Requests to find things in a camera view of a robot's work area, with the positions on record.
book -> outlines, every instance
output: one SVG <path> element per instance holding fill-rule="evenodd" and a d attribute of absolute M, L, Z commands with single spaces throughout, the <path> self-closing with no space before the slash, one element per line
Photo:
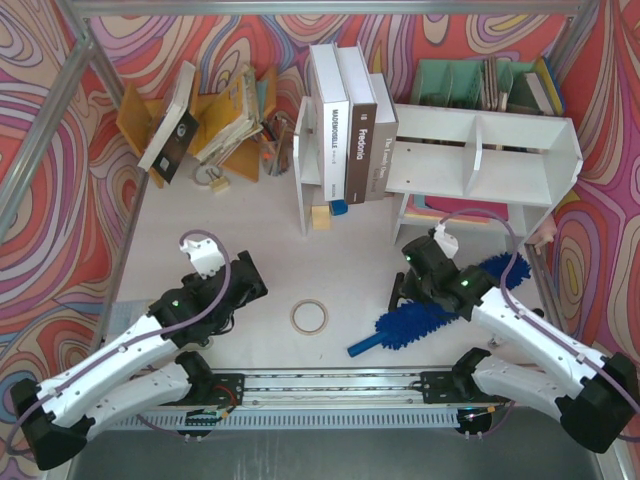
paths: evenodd
<path fill-rule="evenodd" d="M 381 73 L 371 75 L 371 85 L 378 108 L 371 141 L 371 158 L 367 175 L 365 200 L 382 200 L 387 188 L 391 157 L 398 134 L 398 114 L 393 104 L 389 87 Z"/>
<path fill-rule="evenodd" d="M 162 148 L 178 126 L 187 108 L 189 108 L 191 87 L 193 86 L 195 73 L 196 67 L 187 61 L 182 62 L 178 76 L 165 93 L 162 106 L 157 110 L 151 121 L 150 139 L 142 158 L 138 162 L 140 168 L 149 170 L 156 162 Z"/>
<path fill-rule="evenodd" d="M 325 201 L 344 200 L 349 98 L 334 44 L 312 45 L 310 93 L 316 111 L 318 170 Z"/>
<path fill-rule="evenodd" d="M 338 63 L 351 105 L 345 201 L 353 205 L 364 203 L 367 193 L 377 103 L 360 45 L 339 48 Z"/>
<path fill-rule="evenodd" d="M 222 163 L 244 140 L 262 130 L 253 68 L 243 65 L 227 87 L 202 112 L 196 158 Z"/>
<path fill-rule="evenodd" d="M 495 213 L 503 220 L 509 220 L 509 208 L 505 203 L 497 202 L 482 202 L 479 200 L 466 200 L 463 198 L 446 198 L 446 197 L 432 197 L 423 195 L 414 195 L 416 205 L 422 208 L 432 208 L 445 213 L 457 212 L 459 210 L 465 210 L 467 208 L 477 208 L 482 210 L 489 210 Z M 487 213 L 470 213 L 473 217 L 493 218 Z"/>
<path fill-rule="evenodd" d="M 420 218 L 424 220 L 441 220 L 451 212 L 443 212 L 435 208 L 425 207 L 424 195 L 411 195 L 407 208 L 405 209 L 404 216 L 408 218 Z M 478 223 L 486 225 L 489 223 L 489 218 L 473 216 L 473 215 L 459 215 L 453 218 L 451 221 L 462 223 Z"/>
<path fill-rule="evenodd" d="M 184 112 L 151 166 L 165 182 L 171 183 L 197 130 L 198 121 Z"/>
<path fill-rule="evenodd" d="M 567 105 L 564 101 L 564 97 L 562 96 L 562 92 L 560 91 L 560 87 L 553 76 L 549 61 L 545 57 L 538 57 L 533 64 L 533 70 L 540 76 L 540 79 L 544 84 L 549 100 L 551 100 L 553 111 L 556 115 L 562 116 Z"/>
<path fill-rule="evenodd" d="M 553 107 L 536 72 L 522 73 L 513 82 L 509 103 L 538 109 L 545 115 L 554 115 Z"/>

ring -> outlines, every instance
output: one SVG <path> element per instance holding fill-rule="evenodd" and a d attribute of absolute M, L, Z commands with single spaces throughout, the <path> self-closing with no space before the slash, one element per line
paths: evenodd
<path fill-rule="evenodd" d="M 316 305 L 317 307 L 320 307 L 320 309 L 322 310 L 322 315 L 324 317 L 322 319 L 322 324 L 315 330 L 304 330 L 303 328 L 300 328 L 300 326 L 296 323 L 296 312 L 298 311 L 298 308 L 300 308 L 302 305 L 307 305 L 307 304 Z M 322 330 L 324 330 L 324 327 L 327 326 L 328 322 L 329 322 L 329 312 L 327 312 L 327 307 L 325 307 L 322 303 L 320 303 L 317 300 L 312 300 L 312 299 L 300 300 L 291 309 L 291 325 L 293 326 L 296 332 L 301 333 L 302 335 L 317 335 Z"/>

white bookshelf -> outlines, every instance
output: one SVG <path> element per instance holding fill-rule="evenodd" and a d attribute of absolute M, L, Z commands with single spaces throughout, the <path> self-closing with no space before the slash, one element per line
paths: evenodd
<path fill-rule="evenodd" d="M 398 137 L 387 183 L 394 193 L 391 241 L 402 225 L 436 220 L 407 216 L 409 195 L 506 203 L 509 223 L 523 242 L 575 184 L 582 153 L 568 118 L 396 105 Z M 307 234 L 314 190 L 321 185 L 311 99 L 303 98 L 293 141 L 298 207 Z M 455 142 L 455 146 L 422 143 Z M 514 152 L 501 147 L 527 149 Z M 359 206 L 348 215 L 357 215 Z M 505 234 L 497 221 L 453 223 L 456 228 Z"/>

small yellow block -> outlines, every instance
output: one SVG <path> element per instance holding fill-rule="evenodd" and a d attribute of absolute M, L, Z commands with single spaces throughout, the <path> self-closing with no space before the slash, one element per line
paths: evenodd
<path fill-rule="evenodd" d="M 214 192 L 220 193 L 221 191 L 229 188 L 229 179 L 227 177 L 216 178 L 209 184 L 209 186 Z"/>
<path fill-rule="evenodd" d="M 330 230 L 331 212 L 329 211 L 329 205 L 311 207 L 311 223 L 314 230 Z"/>

white book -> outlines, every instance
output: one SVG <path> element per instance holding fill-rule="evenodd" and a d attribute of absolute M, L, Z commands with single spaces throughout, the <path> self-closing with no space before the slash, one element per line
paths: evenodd
<path fill-rule="evenodd" d="M 378 108 L 367 176 L 367 201 L 384 198 L 391 169 L 391 157 L 398 134 L 398 114 L 384 75 L 381 73 L 372 74 L 371 84 L 376 95 Z"/>
<path fill-rule="evenodd" d="M 316 111 L 318 170 L 326 201 L 344 200 L 349 133 L 349 97 L 336 47 L 312 45 L 311 97 Z"/>
<path fill-rule="evenodd" d="M 164 95 L 159 115 L 154 119 L 154 125 L 152 125 L 154 130 L 153 137 L 138 162 L 140 168 L 145 170 L 151 168 L 184 112 L 189 108 L 195 73 L 196 67 L 187 61 L 182 62 L 180 73 Z"/>
<path fill-rule="evenodd" d="M 540 80 L 538 74 L 536 72 L 526 73 L 525 78 L 527 79 L 531 93 L 538 103 L 538 108 L 540 108 L 545 115 L 555 115 L 551 102 L 549 101 L 549 97 L 547 97 L 547 92 L 545 91 L 544 86 L 542 85 L 542 80 Z"/>

